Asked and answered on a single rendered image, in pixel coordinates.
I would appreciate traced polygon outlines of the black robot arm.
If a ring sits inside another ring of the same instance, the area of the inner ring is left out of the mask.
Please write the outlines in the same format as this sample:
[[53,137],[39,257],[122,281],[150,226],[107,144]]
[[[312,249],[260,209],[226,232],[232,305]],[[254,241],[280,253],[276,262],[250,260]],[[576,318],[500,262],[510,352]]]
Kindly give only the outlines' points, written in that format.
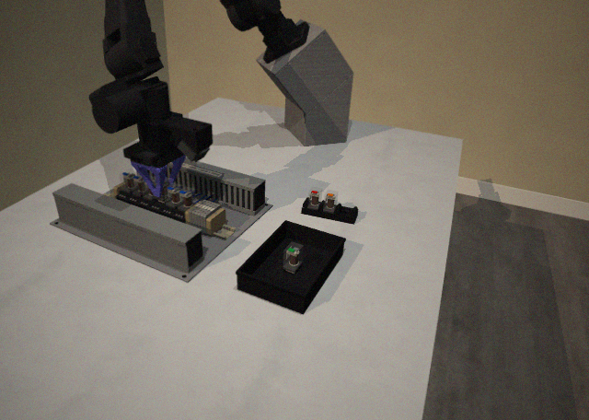
[[[280,0],[220,2],[236,29],[258,27],[269,48],[267,64],[306,43],[308,24],[285,18]],[[204,158],[213,143],[212,124],[170,111],[167,83],[158,76],[143,80],[164,67],[145,1],[105,0],[105,7],[104,61],[116,80],[89,95],[96,123],[108,134],[141,123],[144,150],[160,155],[176,146],[190,161]],[[143,122],[160,117],[161,122]]]

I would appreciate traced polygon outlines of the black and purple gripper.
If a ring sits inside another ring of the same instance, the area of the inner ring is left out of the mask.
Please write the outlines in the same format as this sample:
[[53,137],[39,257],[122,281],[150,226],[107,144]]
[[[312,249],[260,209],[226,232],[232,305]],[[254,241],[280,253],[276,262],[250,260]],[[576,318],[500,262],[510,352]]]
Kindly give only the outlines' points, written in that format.
[[[161,197],[165,177],[167,176],[167,164],[170,162],[173,163],[173,168],[169,178],[171,179],[171,182],[174,183],[186,156],[176,146],[160,155],[144,150],[142,127],[140,122],[137,123],[137,128],[140,142],[124,148],[124,157],[131,160],[132,166],[145,180],[153,195],[156,197]],[[156,175],[156,187],[151,180],[151,177],[147,171],[148,169]]]

